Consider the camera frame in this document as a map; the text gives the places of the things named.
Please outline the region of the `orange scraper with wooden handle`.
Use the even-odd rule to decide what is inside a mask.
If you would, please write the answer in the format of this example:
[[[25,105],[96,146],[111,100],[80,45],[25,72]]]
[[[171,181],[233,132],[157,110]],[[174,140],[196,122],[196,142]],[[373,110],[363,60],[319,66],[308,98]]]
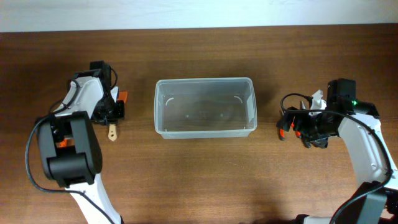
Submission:
[[[125,105],[126,102],[127,102],[127,98],[128,98],[128,92],[127,91],[120,91],[116,102],[117,103],[118,102],[122,102]],[[109,124],[108,138],[111,141],[115,141],[118,138],[117,125],[118,125],[117,121],[111,122]]]

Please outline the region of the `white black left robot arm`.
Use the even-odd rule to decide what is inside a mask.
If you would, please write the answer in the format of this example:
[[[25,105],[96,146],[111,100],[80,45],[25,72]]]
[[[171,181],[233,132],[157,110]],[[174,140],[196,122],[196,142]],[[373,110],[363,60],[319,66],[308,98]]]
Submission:
[[[46,178],[58,188],[41,187],[28,170],[32,185],[51,194],[70,194],[88,223],[124,221],[103,185],[103,155],[93,129],[96,124],[107,126],[110,140],[117,138],[116,125],[124,119],[126,103],[117,80],[111,65],[90,62],[88,70],[74,74],[65,98],[36,121],[29,135],[37,138]]]

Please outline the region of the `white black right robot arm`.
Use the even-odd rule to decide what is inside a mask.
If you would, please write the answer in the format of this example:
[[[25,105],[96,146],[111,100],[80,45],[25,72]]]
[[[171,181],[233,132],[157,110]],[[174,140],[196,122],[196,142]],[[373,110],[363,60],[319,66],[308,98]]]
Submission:
[[[297,215],[294,223],[397,223],[397,166],[384,142],[380,115],[372,103],[356,97],[356,82],[339,78],[306,96],[309,108],[281,108],[279,131],[293,129],[306,147],[326,148],[339,137],[345,143],[358,189],[331,217]]]

